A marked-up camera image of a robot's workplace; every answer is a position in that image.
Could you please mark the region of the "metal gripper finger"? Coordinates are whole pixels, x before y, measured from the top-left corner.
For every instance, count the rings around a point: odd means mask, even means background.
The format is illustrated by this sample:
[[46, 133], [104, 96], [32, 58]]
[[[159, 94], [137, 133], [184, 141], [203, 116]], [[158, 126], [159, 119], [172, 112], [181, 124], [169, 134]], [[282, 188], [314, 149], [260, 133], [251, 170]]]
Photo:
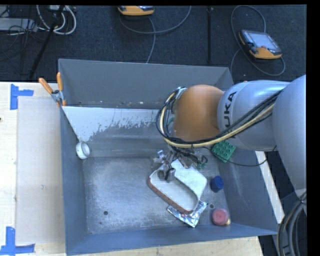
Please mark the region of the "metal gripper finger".
[[165, 152], [161, 149], [159, 151], [157, 151], [156, 153], [154, 153], [151, 157], [151, 165], [152, 166], [156, 166], [156, 165], [162, 165], [165, 160], [167, 158], [167, 155], [165, 154]]
[[175, 179], [176, 169], [170, 167], [168, 170], [158, 170], [157, 176], [161, 181], [172, 182]]

